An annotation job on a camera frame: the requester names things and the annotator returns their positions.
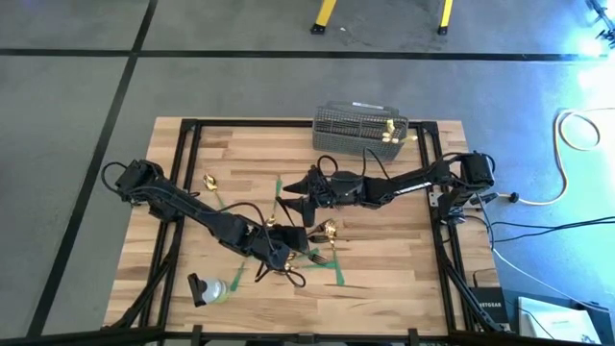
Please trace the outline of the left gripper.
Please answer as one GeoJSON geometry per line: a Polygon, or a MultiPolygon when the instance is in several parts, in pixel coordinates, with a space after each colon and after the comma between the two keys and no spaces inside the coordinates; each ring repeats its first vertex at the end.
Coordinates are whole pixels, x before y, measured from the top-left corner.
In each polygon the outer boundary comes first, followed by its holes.
{"type": "Polygon", "coordinates": [[[277,269],[284,269],[290,249],[300,253],[310,250],[308,233],[303,227],[284,226],[283,242],[268,237],[263,228],[254,225],[245,228],[235,244],[235,251],[243,257],[254,257],[261,261],[255,283],[259,283],[269,273],[277,272],[277,269]]]}

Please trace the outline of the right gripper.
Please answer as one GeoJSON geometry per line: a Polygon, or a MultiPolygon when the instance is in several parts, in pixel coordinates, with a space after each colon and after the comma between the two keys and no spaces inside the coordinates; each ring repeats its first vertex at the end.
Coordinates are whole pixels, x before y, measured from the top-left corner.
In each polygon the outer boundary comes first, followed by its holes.
{"type": "MultiPolygon", "coordinates": [[[[308,195],[315,188],[318,207],[358,206],[365,197],[364,177],[351,171],[336,171],[323,177],[319,185],[316,178],[306,175],[301,181],[284,186],[283,191],[308,195]]],[[[288,200],[287,206],[301,214],[305,227],[314,225],[316,206],[307,197],[288,200]]]]}

